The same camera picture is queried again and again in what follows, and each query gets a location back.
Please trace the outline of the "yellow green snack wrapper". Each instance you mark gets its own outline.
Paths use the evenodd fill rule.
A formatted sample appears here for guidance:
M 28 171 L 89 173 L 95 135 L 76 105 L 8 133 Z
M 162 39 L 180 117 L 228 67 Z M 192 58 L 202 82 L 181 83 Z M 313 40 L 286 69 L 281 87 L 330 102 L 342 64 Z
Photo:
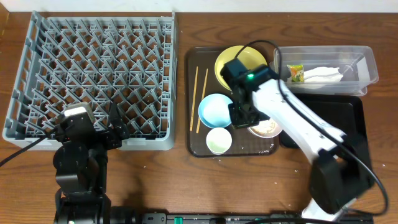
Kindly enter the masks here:
M 304 82 L 303 65 L 287 65 L 292 82 Z

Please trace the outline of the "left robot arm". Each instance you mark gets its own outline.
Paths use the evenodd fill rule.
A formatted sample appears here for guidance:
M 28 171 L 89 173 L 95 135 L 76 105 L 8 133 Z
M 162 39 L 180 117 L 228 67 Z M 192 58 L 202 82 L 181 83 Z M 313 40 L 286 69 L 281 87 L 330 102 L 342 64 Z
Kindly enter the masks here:
M 109 109 L 110 125 L 97 131 L 87 102 L 73 104 L 57 118 L 55 139 L 62 146 L 53 166 L 59 190 L 54 223 L 135 224 L 140 216 L 130 207 L 114 207 L 106 195 L 108 151 L 130 137 L 116 104 Z

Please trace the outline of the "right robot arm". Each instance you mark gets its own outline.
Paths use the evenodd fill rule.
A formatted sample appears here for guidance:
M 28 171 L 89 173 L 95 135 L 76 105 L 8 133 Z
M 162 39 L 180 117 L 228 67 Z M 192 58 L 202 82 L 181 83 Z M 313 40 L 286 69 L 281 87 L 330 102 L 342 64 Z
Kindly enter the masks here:
M 248 128 L 265 116 L 273 119 L 299 146 L 312 165 L 312 199 L 302 218 L 335 222 L 375 183 L 367 139 L 348 135 L 303 104 L 267 65 L 246 68 L 233 60 L 221 69 L 233 92 L 232 125 Z

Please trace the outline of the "white pink bowl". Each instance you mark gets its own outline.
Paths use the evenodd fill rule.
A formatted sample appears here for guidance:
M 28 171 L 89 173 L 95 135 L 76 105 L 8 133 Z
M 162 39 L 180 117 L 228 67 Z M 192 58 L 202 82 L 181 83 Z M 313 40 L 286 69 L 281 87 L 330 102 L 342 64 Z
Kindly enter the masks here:
M 268 119 L 249 127 L 248 131 L 260 138 L 273 138 L 282 132 L 282 128 L 273 119 Z

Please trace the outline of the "white paper napkin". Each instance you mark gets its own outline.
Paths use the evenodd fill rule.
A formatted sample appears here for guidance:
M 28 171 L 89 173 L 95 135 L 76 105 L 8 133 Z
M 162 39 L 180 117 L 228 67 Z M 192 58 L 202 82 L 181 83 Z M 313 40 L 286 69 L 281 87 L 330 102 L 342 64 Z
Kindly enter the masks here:
M 317 67 L 304 72 L 304 82 L 339 82 L 342 78 L 338 67 Z

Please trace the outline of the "small white cup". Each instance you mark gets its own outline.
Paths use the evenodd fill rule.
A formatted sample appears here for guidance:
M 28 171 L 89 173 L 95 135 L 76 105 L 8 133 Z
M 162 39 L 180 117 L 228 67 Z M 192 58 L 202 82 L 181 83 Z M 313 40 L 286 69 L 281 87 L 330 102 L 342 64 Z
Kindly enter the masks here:
M 232 136 L 225 128 L 214 128 L 206 136 L 207 148 L 215 155 L 224 154 L 232 142 Z

